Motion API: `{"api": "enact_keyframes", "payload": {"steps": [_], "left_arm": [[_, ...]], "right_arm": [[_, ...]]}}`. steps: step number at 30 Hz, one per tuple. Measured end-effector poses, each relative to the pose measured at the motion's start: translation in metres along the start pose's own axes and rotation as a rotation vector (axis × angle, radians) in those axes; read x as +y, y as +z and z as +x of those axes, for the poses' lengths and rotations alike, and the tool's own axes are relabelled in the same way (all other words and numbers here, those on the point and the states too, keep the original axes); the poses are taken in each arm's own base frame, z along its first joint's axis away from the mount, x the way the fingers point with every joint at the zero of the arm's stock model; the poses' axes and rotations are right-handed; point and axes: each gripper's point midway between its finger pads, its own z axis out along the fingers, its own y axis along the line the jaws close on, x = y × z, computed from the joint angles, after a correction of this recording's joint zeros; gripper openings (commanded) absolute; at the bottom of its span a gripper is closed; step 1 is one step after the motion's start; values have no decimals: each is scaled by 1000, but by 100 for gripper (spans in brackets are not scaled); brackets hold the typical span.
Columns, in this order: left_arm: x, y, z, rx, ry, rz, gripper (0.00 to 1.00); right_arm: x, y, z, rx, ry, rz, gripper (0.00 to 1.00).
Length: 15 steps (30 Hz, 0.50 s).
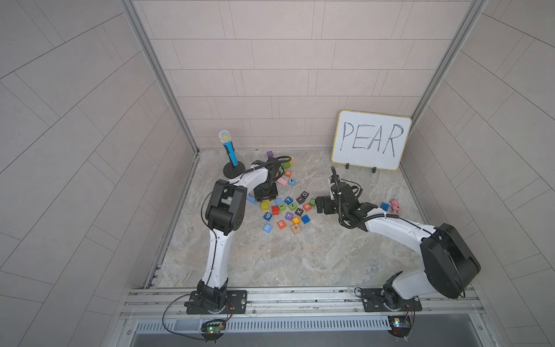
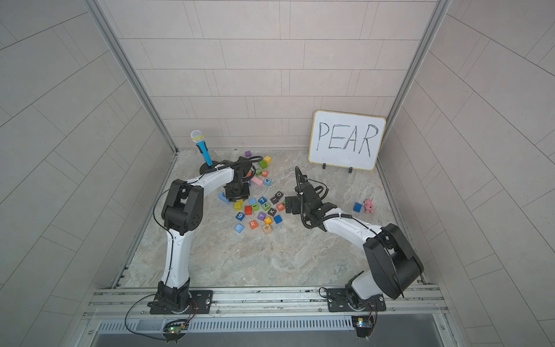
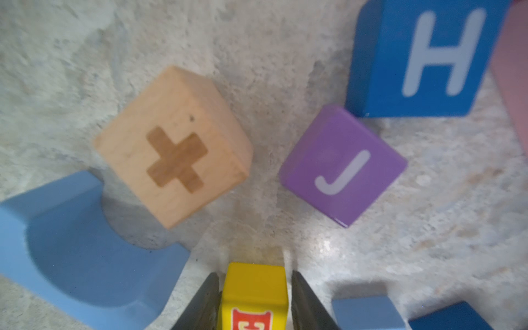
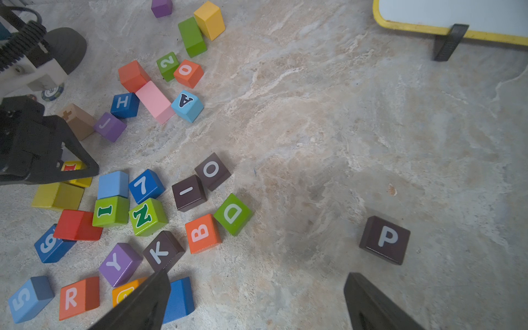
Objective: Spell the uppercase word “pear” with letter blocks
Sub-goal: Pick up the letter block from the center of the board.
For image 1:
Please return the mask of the yellow E block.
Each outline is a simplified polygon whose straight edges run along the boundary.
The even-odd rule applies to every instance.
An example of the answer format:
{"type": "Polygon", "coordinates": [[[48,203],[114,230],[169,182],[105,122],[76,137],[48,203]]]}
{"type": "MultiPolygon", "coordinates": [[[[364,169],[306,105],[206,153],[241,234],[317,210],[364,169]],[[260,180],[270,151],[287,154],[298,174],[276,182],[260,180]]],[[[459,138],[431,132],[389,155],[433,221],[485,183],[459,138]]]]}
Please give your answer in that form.
{"type": "Polygon", "coordinates": [[[263,200],[261,202],[261,209],[262,209],[262,211],[269,211],[270,210],[270,201],[269,200],[263,200]]]}

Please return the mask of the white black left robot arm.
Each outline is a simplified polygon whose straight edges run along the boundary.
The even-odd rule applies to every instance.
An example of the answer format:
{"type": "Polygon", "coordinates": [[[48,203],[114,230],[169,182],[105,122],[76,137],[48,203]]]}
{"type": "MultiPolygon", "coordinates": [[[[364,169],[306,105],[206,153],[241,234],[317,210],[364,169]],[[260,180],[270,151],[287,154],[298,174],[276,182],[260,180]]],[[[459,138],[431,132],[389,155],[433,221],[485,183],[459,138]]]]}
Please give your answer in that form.
{"type": "Polygon", "coordinates": [[[292,160],[291,156],[278,156],[266,162],[256,160],[249,168],[243,163],[224,166],[226,179],[215,182],[205,198],[208,206],[201,212],[210,231],[210,251],[205,274],[184,304],[189,314],[219,313],[225,308],[231,245],[243,223],[247,197],[254,193],[259,201],[276,198],[276,181],[284,175],[284,165],[292,160]]]}

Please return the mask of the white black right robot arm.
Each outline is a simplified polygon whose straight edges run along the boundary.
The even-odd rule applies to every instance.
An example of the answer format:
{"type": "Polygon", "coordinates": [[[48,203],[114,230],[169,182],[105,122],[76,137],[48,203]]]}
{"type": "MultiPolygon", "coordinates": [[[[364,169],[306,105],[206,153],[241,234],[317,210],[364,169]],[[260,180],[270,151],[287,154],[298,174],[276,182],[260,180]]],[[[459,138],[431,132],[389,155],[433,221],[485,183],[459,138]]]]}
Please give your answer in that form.
{"type": "Polygon", "coordinates": [[[418,224],[373,203],[360,202],[360,185],[342,180],[334,167],[331,171],[330,194],[316,199],[323,213],[336,214],[343,228],[387,237],[422,257],[422,270],[400,271],[383,285],[377,298],[385,308],[399,311],[410,300],[434,292],[448,299],[466,297],[465,289],[480,273],[481,265],[455,227],[418,224]]]}

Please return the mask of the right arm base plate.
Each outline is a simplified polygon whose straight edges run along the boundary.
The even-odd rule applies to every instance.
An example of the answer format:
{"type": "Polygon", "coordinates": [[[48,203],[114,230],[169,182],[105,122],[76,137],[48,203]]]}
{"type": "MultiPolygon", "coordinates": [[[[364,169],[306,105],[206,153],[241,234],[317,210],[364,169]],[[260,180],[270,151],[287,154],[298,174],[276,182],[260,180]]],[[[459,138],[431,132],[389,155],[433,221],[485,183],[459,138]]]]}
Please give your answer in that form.
{"type": "Polygon", "coordinates": [[[417,296],[403,299],[393,290],[383,288],[355,288],[355,295],[361,299],[365,312],[420,312],[422,306],[417,296]]]}

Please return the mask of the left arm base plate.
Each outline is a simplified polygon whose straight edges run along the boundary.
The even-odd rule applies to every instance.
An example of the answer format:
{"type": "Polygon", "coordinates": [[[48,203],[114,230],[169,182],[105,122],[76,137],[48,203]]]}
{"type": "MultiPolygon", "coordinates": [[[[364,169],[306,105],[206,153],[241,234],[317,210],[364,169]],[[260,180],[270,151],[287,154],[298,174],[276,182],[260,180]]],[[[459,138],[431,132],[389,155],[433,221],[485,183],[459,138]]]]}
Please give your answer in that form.
{"type": "Polygon", "coordinates": [[[194,291],[184,306],[188,315],[225,315],[246,312],[248,292],[245,290],[194,291]]]}

